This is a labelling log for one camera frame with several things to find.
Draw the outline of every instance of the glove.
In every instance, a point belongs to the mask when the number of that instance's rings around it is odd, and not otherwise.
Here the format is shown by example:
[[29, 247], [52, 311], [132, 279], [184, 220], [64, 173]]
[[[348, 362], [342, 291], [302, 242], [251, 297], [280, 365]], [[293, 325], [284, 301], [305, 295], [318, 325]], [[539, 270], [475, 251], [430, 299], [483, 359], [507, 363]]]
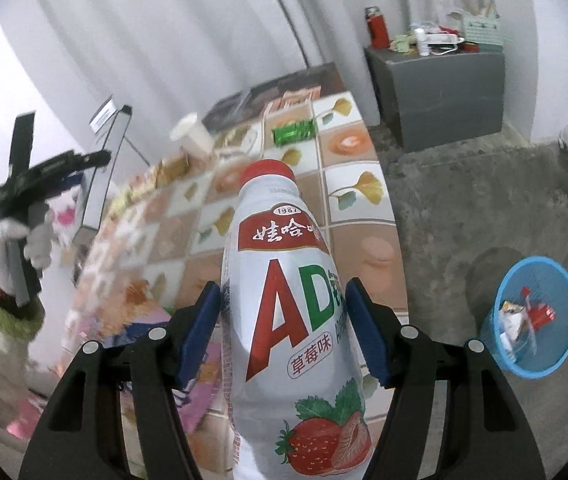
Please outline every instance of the glove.
[[0, 288], [9, 296], [15, 295], [13, 277], [8, 266], [6, 243], [26, 238], [24, 259], [30, 260], [36, 270], [44, 270], [51, 264], [50, 252], [53, 246], [53, 213], [46, 213], [45, 220], [35, 229], [7, 218], [0, 221]]

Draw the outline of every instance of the strawberry illustration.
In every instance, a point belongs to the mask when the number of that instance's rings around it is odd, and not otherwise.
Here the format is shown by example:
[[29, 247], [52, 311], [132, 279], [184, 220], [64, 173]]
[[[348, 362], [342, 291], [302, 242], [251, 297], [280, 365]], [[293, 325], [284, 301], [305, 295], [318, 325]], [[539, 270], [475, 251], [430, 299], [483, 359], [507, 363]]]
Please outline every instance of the strawberry illustration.
[[302, 420], [293, 429], [285, 420], [275, 453], [300, 474], [342, 474], [364, 462], [372, 442], [364, 423], [364, 407], [355, 379], [335, 397], [335, 405], [321, 397], [295, 403]]
[[337, 449], [342, 428], [332, 420], [316, 416], [303, 420], [291, 431], [280, 431], [277, 454], [284, 454], [284, 462], [302, 475], [329, 474], [334, 468], [331, 459]]

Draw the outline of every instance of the gray cabinet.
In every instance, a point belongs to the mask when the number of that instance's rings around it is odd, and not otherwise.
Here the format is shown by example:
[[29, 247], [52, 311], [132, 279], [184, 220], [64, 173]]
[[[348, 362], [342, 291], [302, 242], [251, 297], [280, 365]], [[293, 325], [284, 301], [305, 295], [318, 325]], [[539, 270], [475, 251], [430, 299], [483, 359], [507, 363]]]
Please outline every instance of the gray cabinet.
[[502, 129], [503, 53], [365, 53], [382, 120], [405, 152]]

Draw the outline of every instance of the plastic bottle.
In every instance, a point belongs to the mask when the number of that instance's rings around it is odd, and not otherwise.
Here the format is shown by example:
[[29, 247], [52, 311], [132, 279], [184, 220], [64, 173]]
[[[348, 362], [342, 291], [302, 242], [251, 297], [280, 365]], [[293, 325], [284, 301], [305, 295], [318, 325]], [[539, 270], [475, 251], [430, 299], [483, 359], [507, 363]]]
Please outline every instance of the plastic bottle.
[[430, 54], [429, 44], [426, 43], [426, 32], [423, 28], [415, 29], [415, 39], [417, 40], [417, 50], [420, 56], [428, 56]]
[[370, 46], [373, 48], [388, 48], [391, 46], [384, 15], [380, 12], [379, 7], [367, 7], [365, 12], [366, 24], [368, 25], [368, 33], [371, 40]]
[[288, 166], [241, 182], [222, 262], [234, 478], [360, 480], [373, 446], [333, 259]]

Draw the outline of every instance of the paper cup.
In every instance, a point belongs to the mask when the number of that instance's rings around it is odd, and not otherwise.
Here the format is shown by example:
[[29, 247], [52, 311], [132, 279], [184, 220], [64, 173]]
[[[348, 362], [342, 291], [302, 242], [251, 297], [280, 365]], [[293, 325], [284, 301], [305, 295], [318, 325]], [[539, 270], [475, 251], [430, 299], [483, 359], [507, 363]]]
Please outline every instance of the paper cup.
[[198, 115], [194, 112], [184, 116], [171, 131], [171, 140], [197, 158], [206, 158], [213, 152], [214, 140]]

